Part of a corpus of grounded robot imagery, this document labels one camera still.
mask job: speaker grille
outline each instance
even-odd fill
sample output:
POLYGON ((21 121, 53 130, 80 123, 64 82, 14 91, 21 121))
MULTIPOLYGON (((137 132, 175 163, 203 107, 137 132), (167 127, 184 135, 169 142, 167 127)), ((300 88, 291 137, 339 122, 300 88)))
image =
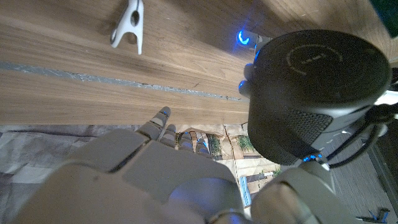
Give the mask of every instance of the speaker grille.
POLYGON ((305 143, 311 145, 329 126, 333 118, 325 114, 290 110, 286 120, 288 127, 305 143))

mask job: white robotic hand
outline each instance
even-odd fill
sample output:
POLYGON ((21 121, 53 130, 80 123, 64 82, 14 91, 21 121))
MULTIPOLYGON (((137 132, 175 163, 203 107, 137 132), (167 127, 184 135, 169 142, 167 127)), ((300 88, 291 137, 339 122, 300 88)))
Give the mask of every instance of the white robotic hand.
POLYGON ((77 150, 12 223, 248 222, 233 174, 209 159, 203 140, 193 153, 184 134, 177 151, 171 124, 158 141, 169 116, 162 108, 136 132, 115 130, 77 150))
MULTIPOLYGON (((236 179, 162 108, 136 132, 115 130, 60 165, 11 223, 253 223, 236 179)), ((252 203, 254 223, 356 223, 334 196, 329 170, 304 162, 268 183, 252 203)))

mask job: white plastic clip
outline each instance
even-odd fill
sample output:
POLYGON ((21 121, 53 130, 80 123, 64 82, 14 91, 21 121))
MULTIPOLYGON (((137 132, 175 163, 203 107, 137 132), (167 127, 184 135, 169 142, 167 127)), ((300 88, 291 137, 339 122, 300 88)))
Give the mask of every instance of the white plastic clip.
POLYGON ((138 54, 142 51, 142 33, 144 27, 144 3, 142 0, 129 0, 129 4, 111 35, 111 45, 116 48, 122 36, 132 32, 137 36, 138 54))

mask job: speaker top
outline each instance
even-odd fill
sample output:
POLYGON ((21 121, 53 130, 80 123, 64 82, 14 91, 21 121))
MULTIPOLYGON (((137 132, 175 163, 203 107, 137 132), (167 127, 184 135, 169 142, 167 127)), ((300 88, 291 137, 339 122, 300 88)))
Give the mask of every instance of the speaker top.
POLYGON ((258 51, 252 94, 301 105, 366 106, 390 82, 387 58, 369 42, 337 31, 302 30, 258 51))

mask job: metal strip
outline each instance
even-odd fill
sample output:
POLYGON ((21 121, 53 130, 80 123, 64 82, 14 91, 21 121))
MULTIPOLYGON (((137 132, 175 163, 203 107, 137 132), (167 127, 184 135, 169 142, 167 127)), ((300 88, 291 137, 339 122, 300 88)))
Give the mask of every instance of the metal strip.
POLYGON ((31 66, 31 65, 19 65, 19 64, 14 64, 14 63, 10 63, 10 62, 0 62, 0 69, 12 70, 12 71, 18 71, 18 72, 24 72, 24 73, 34 73, 34 74, 46 75, 46 76, 50 76, 50 77, 70 78, 70 79, 79 80, 82 82, 108 83, 108 84, 113 84, 113 85, 130 86, 130 87, 136 87, 136 88, 148 88, 148 89, 152 89, 152 90, 169 91, 169 92, 174 92, 174 93, 182 93, 182 94, 195 95, 195 96, 204 96, 204 97, 216 98, 216 99, 221 99, 221 100, 249 102, 249 100, 245 99, 245 98, 222 96, 222 95, 218 95, 218 94, 214 94, 214 93, 206 93, 203 91, 185 90, 185 89, 172 88, 172 87, 161 86, 161 85, 150 85, 150 84, 139 83, 139 82, 134 82, 134 81, 120 80, 120 79, 116 79, 116 78, 106 78, 106 77, 100 77, 100 76, 96 76, 96 75, 88 75, 88 74, 84 74, 84 73, 65 72, 65 71, 61 71, 61 70, 42 68, 42 67, 36 67, 36 66, 31 66))

